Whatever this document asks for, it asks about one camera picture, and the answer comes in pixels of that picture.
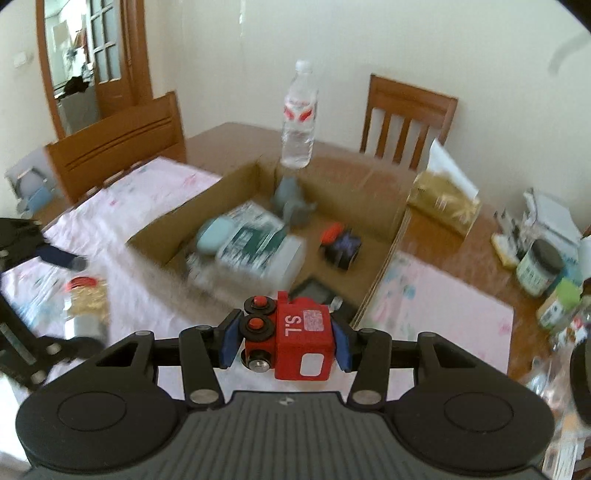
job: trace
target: wooden chair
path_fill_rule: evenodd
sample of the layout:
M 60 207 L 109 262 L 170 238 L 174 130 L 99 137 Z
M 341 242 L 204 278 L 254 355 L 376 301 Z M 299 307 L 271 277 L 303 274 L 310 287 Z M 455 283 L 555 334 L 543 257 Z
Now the wooden chair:
M 132 166 L 183 141 L 174 92 L 112 115 L 46 147 L 64 195 L 72 204 Z
M 410 168 L 416 170 L 421 160 L 425 140 L 430 127 L 440 129 L 438 139 L 443 145 L 452 125 L 453 115 L 456 112 L 457 98 L 430 92 L 419 87 L 395 82 L 377 75 L 372 75 L 369 82 L 368 106 L 365 112 L 365 125 L 361 140 L 361 153 L 365 152 L 368 143 L 369 124 L 374 108 L 384 111 L 384 122 L 379 135 L 376 157 L 382 158 L 386 149 L 386 139 L 390 128 L 392 115 L 404 118 L 394 162 L 400 163 L 406 144 L 408 129 L 411 121 L 420 122 L 423 126 L 418 135 Z

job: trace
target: door frame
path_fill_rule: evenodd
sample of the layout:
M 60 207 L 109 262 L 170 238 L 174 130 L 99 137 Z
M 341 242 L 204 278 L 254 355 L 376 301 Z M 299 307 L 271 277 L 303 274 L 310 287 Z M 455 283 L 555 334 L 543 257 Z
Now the door frame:
M 57 102 L 53 94 L 45 31 L 45 0 L 35 0 L 35 3 L 41 77 L 51 120 L 57 138 L 61 140 L 66 137 L 66 131 L 61 124 L 60 115 L 57 111 Z M 144 0 L 121 0 L 121 24 L 123 25 L 123 48 L 127 59 L 127 65 L 121 67 L 127 69 L 134 105 L 141 105 L 149 102 L 154 97 L 150 78 L 150 64 L 148 62 Z

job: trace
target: glass jar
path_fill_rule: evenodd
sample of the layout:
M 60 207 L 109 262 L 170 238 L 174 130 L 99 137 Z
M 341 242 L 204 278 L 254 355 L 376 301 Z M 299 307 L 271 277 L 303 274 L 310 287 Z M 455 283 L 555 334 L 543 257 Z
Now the glass jar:
M 537 239 L 517 265 L 517 280 L 533 297 L 539 297 L 564 268 L 564 261 L 550 243 Z

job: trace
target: red button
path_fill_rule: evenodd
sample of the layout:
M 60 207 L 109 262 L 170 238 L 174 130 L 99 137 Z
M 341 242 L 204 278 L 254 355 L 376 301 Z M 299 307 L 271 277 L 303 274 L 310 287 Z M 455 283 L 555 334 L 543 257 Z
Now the red button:
M 263 319 L 260 318 L 251 318 L 248 321 L 248 327 L 251 328 L 252 330 L 260 330 L 265 326 L 265 321 Z
M 345 225 L 342 223 L 333 223 L 328 227 L 320 237 L 320 243 L 322 245 L 333 244 L 336 239 L 345 231 Z
M 267 303 L 267 297 L 264 297 L 263 295 L 257 295 L 252 299 L 252 304 L 258 309 L 265 308 L 267 306 Z

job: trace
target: metal screw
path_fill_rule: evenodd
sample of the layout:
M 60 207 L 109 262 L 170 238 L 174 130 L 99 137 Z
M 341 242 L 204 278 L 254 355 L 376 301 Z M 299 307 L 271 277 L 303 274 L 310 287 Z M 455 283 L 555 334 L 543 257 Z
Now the metal screw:
M 262 358 L 255 358 L 248 362 L 248 369 L 256 372 L 258 374 L 263 374 L 271 368 L 269 362 L 263 360 Z
M 382 395 L 375 390 L 359 390 L 353 394 L 353 401 L 357 405 L 375 405 L 382 401 Z
M 46 378 L 47 378 L 47 375 L 45 374 L 45 372 L 43 370 L 39 370 L 38 372 L 35 372 L 31 375 L 31 381 L 35 385 L 42 383 Z
M 45 348 L 45 351 L 50 355 L 55 355 L 61 352 L 61 346 L 58 343 L 52 343 L 50 346 Z
M 219 397 L 220 396 L 216 391 L 209 390 L 208 388 L 195 390 L 189 395 L 191 401 L 198 405 L 209 405 L 210 403 L 217 401 Z

